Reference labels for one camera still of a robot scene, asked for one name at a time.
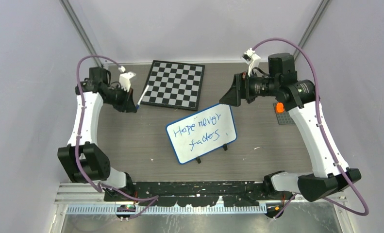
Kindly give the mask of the whiteboard with blue frame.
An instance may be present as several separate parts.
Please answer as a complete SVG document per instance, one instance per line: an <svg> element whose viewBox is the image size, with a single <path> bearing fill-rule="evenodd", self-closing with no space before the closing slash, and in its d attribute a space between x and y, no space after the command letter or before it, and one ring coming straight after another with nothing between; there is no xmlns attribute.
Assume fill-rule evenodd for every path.
<svg viewBox="0 0 384 233"><path fill-rule="evenodd" d="M180 164L237 139L232 107L220 103L168 124L166 133Z"/></svg>

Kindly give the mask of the blue white marker pen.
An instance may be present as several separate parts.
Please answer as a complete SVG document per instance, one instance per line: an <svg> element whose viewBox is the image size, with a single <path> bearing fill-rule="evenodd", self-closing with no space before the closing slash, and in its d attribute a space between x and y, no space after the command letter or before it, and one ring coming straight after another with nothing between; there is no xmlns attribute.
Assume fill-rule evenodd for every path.
<svg viewBox="0 0 384 233"><path fill-rule="evenodd" d="M136 103L136 110L138 110L138 109L140 108L141 102L142 102L142 100L143 100L145 94L147 93L149 87L150 87L150 85L147 84L146 87L144 88L144 90L143 90L141 96L139 97L138 102Z"/></svg>

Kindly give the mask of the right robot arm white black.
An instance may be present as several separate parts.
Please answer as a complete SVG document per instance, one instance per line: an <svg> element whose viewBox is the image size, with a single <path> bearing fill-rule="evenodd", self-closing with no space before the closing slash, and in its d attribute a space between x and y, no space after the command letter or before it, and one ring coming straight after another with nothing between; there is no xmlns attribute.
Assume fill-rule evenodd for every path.
<svg viewBox="0 0 384 233"><path fill-rule="evenodd" d="M252 50L242 59L248 69L234 75L230 89L220 103L238 107L241 100L253 102L258 96L272 96L295 122L307 148L312 172L277 171L264 177L263 193L276 199L282 192L299 193L313 202L343 191L362 178L338 151L325 122L315 85L298 80L293 55L277 53L268 57L268 73L259 68L260 57Z"/></svg>

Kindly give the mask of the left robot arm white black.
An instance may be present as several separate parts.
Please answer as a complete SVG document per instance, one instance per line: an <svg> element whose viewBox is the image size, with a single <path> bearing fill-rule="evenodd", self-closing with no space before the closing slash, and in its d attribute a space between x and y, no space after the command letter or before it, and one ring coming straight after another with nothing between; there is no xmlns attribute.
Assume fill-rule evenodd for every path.
<svg viewBox="0 0 384 233"><path fill-rule="evenodd" d="M134 197L135 187L127 172L112 168L108 156L98 146L100 111L105 104L122 113L136 113L131 80L135 73L119 67L118 81L111 81L111 72L92 67L84 80L77 78L75 93L77 112L71 136L57 156L73 183L88 183L97 191L123 201Z"/></svg>

